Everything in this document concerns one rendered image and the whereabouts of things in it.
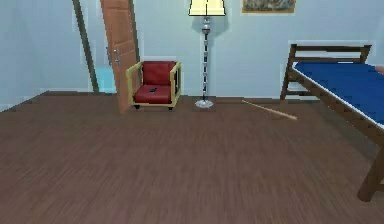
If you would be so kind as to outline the framed picture with gold frame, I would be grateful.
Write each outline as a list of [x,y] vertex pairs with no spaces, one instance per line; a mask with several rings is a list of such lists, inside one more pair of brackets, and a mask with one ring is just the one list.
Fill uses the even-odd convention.
[[242,0],[243,13],[293,13],[296,0]]

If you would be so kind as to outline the floor lamp with yellow shade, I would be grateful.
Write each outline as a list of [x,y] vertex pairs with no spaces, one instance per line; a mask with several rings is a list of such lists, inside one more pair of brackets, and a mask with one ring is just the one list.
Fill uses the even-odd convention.
[[201,109],[211,108],[214,103],[207,98],[207,79],[208,79],[208,56],[209,56],[209,42],[208,36],[211,32],[210,18],[212,16],[225,16],[224,0],[191,0],[189,16],[200,16],[203,18],[201,31],[204,35],[203,40],[203,83],[202,83],[202,96],[201,99],[195,102],[195,106]]

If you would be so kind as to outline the brown wooden room door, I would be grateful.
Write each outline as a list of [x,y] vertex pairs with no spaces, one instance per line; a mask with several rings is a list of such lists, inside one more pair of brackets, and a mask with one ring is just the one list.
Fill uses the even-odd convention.
[[[118,106],[121,113],[125,113],[130,106],[125,72],[139,61],[132,6],[132,0],[101,0],[108,41],[108,55],[114,73]],[[115,62],[114,49],[118,49],[120,65]]]

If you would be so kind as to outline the tan wooden baseball bat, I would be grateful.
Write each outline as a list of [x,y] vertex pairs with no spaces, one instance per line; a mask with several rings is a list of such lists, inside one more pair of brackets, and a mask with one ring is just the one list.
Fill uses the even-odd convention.
[[257,104],[254,104],[254,103],[245,101],[245,100],[241,100],[241,102],[242,102],[242,103],[245,103],[245,104],[248,104],[248,105],[251,105],[251,106],[254,106],[254,107],[256,107],[256,108],[259,108],[259,109],[268,111],[268,112],[270,112],[270,113],[273,113],[273,114],[276,114],[276,115],[279,115],[279,116],[282,116],[282,117],[291,119],[291,120],[297,120],[297,117],[296,117],[296,116],[293,116],[293,115],[290,115],[290,114],[287,114],[287,113],[284,113],[284,112],[281,112],[281,111],[273,110],[273,109],[271,109],[271,108],[266,108],[266,107],[263,107],[263,106],[260,106],[260,105],[257,105]]

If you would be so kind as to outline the wooden bed with blue mattress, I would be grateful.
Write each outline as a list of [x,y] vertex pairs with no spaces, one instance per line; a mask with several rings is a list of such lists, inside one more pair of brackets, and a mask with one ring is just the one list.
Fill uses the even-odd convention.
[[315,96],[380,150],[357,197],[369,202],[384,192],[384,75],[367,63],[371,47],[290,46],[280,98],[293,92],[296,82],[304,87],[297,96]]

